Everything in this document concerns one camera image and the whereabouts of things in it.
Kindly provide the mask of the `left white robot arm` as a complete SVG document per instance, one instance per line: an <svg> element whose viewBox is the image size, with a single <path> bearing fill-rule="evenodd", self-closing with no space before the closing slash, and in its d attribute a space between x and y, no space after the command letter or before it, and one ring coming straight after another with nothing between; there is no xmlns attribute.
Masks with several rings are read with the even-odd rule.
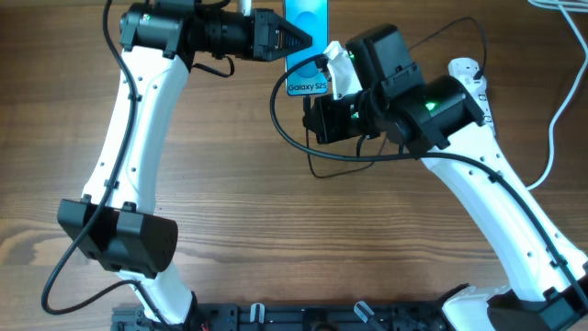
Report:
<svg viewBox="0 0 588 331"><path fill-rule="evenodd" d="M177 224L154 213L155 182L175 105L195 55L273 62L312 44L309 34L270 9L225 2L144 1L122 16L109 48L121 74L107 136L79 200L57 219L71 250L130 286L141 308L118 329L206 330L209 322L179 278Z"/></svg>

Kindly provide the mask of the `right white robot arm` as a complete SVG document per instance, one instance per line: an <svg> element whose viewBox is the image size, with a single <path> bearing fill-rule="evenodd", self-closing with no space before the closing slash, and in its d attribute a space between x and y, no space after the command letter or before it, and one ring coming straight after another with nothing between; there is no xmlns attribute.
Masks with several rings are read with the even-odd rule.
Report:
<svg viewBox="0 0 588 331"><path fill-rule="evenodd" d="M499 258L505 286L465 285L441 302L453 328L564 330L586 316L586 255L526 190L463 83L424 80L391 24L330 43L317 64L333 85L303 118L318 142L385 133L449 187Z"/></svg>

